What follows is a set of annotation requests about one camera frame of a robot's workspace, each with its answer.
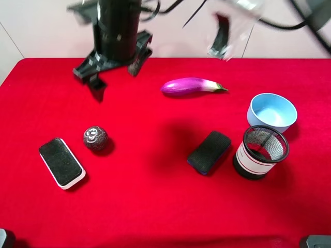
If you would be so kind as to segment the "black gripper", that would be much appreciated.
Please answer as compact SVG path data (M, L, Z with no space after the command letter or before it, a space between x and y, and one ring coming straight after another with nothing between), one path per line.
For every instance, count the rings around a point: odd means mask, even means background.
M137 76L145 61L152 55L152 50L148 47L152 38L153 35L146 30L138 32L135 54L127 61L108 59L93 49L87 58L73 69L73 73L77 78L83 81L87 80L87 85L94 99L101 103L107 85L99 77L99 73L127 66L129 74Z

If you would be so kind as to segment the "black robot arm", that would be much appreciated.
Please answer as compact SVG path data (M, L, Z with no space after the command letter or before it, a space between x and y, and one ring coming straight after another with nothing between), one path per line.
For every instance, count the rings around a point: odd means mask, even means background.
M85 1L67 6L83 24L92 24L94 48L73 73L88 85L93 97L103 101L106 83L101 72L127 67L137 76L152 55L153 35L138 31L141 1Z

